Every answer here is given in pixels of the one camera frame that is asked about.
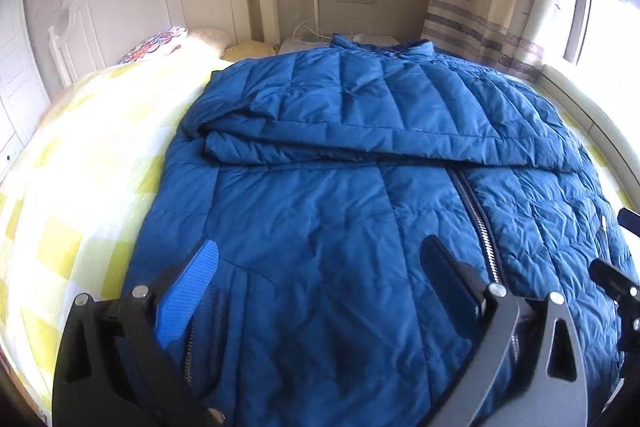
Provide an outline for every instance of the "metal screw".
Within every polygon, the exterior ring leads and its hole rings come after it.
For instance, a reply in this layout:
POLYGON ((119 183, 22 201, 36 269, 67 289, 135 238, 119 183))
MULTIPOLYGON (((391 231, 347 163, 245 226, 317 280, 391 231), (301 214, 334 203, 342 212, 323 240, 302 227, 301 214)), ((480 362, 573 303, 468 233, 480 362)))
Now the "metal screw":
POLYGON ((489 285, 489 293, 494 297, 504 297, 507 295, 507 288, 497 282, 492 282, 489 285))
POLYGON ((74 300, 74 302, 76 303, 76 306, 84 306, 85 304, 87 304, 87 302, 89 302, 89 295, 87 295, 86 293, 81 293, 76 297, 76 300, 74 300))
POLYGON ((133 291, 131 292, 131 295, 133 295, 136 299, 142 299, 143 297, 146 297, 149 293, 149 288, 148 286, 145 286, 144 284, 141 284, 139 286, 136 286, 135 288, 133 288, 133 291))
POLYGON ((564 297, 558 292, 549 293, 549 300, 558 306, 562 306, 564 304, 564 297))

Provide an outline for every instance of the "cabinet door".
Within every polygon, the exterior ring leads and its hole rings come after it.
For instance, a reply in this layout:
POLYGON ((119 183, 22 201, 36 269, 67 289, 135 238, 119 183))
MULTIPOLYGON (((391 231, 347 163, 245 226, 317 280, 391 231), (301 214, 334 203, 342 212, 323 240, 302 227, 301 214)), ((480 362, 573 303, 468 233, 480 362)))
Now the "cabinet door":
POLYGON ((26 144, 49 98, 33 59, 22 0, 0 0, 0 99, 20 141, 26 144))

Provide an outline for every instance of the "colorful patterned pillow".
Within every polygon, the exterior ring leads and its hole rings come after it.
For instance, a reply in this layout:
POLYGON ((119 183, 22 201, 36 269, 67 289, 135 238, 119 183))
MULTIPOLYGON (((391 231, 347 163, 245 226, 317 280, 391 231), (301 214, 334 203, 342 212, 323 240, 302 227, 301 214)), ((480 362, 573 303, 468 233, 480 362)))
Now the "colorful patterned pillow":
POLYGON ((119 60, 118 65, 129 64, 137 60, 149 60, 154 57, 166 57, 180 46, 185 38, 187 38, 187 29, 182 26, 174 26, 161 31, 158 35, 140 42, 119 60))

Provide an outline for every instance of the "jacket zipper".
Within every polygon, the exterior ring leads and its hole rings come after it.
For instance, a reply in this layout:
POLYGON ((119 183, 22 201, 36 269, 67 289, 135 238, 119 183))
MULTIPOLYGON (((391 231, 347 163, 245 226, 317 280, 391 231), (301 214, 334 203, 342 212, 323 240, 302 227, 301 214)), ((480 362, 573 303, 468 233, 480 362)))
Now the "jacket zipper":
MULTIPOLYGON (((509 289, 506 277, 502 273, 501 267, 496 259, 497 248, 495 248, 492 243, 492 238, 489 233, 489 224, 485 221, 483 212, 481 212, 476 198, 473 198, 471 195, 472 189, 469 186, 468 180, 461 170, 449 169, 449 172, 454 181, 454 185, 458 188, 467 214, 476 226, 482 253, 484 254, 484 259, 488 268, 487 272, 489 273, 490 281, 509 289)), ((514 334, 511 337, 511 350, 513 352, 514 359, 517 361, 520 356, 520 340, 517 334, 514 334)))
POLYGON ((182 364, 182 379, 191 386, 193 378, 191 376, 191 362, 193 360, 193 324, 189 326, 189 336, 187 347, 184 351, 184 363, 182 364))

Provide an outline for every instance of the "yellow checkered pattern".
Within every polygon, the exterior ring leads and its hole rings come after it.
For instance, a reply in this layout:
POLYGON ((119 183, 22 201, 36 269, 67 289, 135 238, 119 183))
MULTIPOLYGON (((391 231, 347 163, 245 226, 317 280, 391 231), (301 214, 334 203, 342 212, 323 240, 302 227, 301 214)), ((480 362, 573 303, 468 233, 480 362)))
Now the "yellow checkered pattern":
POLYGON ((117 298, 178 122, 224 60, 116 66, 74 84, 0 186, 0 347, 50 422, 60 337, 82 292, 117 298))

